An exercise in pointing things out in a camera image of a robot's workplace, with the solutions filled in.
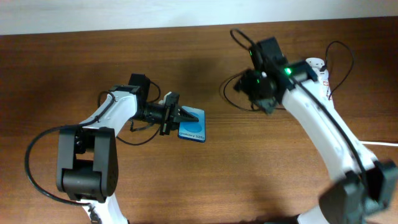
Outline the white USB charger adapter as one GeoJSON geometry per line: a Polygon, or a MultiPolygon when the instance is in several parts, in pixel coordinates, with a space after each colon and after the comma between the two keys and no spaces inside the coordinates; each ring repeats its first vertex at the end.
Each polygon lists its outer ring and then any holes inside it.
{"type": "Polygon", "coordinates": [[[315,69],[315,73],[318,76],[318,81],[320,83],[328,82],[329,73],[328,70],[321,71],[319,69],[315,69]]]}

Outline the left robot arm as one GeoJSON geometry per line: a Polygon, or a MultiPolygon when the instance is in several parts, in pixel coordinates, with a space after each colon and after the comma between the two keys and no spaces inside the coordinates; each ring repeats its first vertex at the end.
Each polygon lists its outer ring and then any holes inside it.
{"type": "Polygon", "coordinates": [[[127,85],[107,91],[104,103],[75,127],[60,130],[56,185],[88,214],[92,223],[128,223],[115,190],[118,182],[116,138],[130,119],[159,124],[168,135],[181,122],[199,119],[179,106],[178,93],[170,92],[161,103],[147,100],[151,81],[132,74],[127,85]]]}

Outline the blue Galaxy smartphone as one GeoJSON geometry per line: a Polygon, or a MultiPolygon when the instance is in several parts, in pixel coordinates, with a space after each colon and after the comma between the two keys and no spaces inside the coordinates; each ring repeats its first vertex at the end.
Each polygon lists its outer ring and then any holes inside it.
{"type": "Polygon", "coordinates": [[[178,137],[196,142],[206,141],[205,111],[198,108],[182,106],[191,115],[198,118],[197,122],[181,122],[178,129],[178,137]]]}

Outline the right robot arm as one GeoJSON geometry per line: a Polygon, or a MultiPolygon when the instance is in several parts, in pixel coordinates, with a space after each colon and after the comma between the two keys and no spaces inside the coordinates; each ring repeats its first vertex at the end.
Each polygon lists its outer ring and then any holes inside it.
{"type": "Polygon", "coordinates": [[[254,68],[235,84],[261,111],[282,105],[320,153],[333,185],[307,212],[269,223],[366,223],[387,209],[397,185],[397,166],[380,161],[352,133],[322,93],[322,83],[304,60],[288,63],[275,38],[247,48],[254,68]]]}

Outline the white power strip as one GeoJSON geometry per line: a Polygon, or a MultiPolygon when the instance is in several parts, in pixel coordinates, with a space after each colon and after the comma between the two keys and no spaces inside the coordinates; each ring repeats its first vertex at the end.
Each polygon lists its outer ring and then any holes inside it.
{"type": "Polygon", "coordinates": [[[326,69],[324,60],[320,58],[310,57],[305,60],[318,75],[318,80],[322,84],[322,96],[327,98],[330,104],[333,106],[333,98],[331,97],[331,89],[329,84],[329,73],[326,69]]]}

